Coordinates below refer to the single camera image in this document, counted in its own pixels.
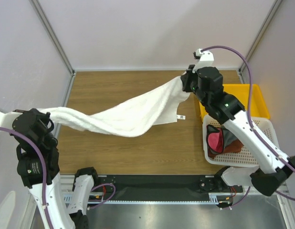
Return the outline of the white towel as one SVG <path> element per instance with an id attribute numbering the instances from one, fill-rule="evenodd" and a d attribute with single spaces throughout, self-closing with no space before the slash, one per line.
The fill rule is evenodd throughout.
<path id="1" fill-rule="evenodd" d="M 182 90 L 181 77 L 178 76 L 147 93 L 93 115 L 67 107 L 40 108 L 39 111 L 49 112 L 54 123 L 75 130 L 137 137 L 154 125 L 175 123 L 178 106 L 189 95 Z"/>

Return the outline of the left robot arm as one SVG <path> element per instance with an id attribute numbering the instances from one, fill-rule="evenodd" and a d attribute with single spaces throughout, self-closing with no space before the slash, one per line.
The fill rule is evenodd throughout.
<path id="1" fill-rule="evenodd" d="M 87 229 L 90 192 L 98 189 L 100 179 L 94 167 L 77 170 L 69 205 L 63 199 L 59 168 L 58 140 L 52 134 L 50 113 L 29 111 L 0 112 L 0 131 L 18 142 L 17 173 L 34 197 L 46 229 Z"/>

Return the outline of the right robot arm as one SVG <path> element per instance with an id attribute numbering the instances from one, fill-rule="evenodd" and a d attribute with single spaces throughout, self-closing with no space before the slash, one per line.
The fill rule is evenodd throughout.
<path id="1" fill-rule="evenodd" d="M 258 168 L 227 167 L 215 178 L 217 190 L 231 186 L 253 186 L 271 196 L 295 173 L 295 156 L 287 156 L 252 121 L 250 113 L 232 94 L 223 89 L 223 76 L 215 67 L 195 68 L 192 64 L 181 76 L 182 90 L 194 93 L 210 117 L 224 126 L 249 150 Z"/>

